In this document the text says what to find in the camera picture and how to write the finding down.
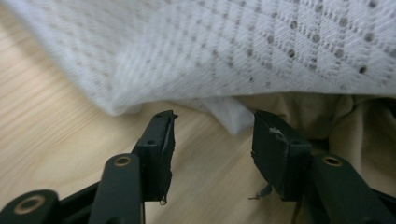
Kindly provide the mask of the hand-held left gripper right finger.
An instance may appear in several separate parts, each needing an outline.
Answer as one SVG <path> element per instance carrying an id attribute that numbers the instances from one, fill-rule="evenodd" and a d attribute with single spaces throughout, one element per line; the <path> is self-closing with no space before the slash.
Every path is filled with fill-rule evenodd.
<path id="1" fill-rule="evenodd" d="M 282 201 L 301 199 L 311 150 L 312 145 L 281 117 L 255 112 L 251 156 Z"/>

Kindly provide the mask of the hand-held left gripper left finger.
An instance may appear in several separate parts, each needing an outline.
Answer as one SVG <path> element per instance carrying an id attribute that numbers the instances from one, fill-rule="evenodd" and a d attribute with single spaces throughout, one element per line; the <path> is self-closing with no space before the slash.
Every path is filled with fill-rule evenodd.
<path id="1" fill-rule="evenodd" d="M 167 203 L 172 171 L 171 161 L 176 146 L 173 110 L 155 114 L 134 146 L 140 159 L 144 202 Z"/>

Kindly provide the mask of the beige garment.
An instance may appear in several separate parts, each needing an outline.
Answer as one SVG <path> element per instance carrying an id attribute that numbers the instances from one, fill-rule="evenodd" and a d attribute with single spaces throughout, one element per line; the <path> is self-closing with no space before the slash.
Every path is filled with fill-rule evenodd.
<path id="1" fill-rule="evenodd" d="M 280 116 L 315 148 L 349 161 L 371 188 L 396 197 L 396 95 L 289 92 L 237 100 Z"/>

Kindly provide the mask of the white mesh laundry bag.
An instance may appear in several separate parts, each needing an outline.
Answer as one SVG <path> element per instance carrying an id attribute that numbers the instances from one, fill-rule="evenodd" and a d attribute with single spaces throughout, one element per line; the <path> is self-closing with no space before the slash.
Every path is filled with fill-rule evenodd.
<path id="1" fill-rule="evenodd" d="M 174 101 L 231 133 L 240 95 L 396 94 L 396 0 L 0 0 L 112 116 Z"/>

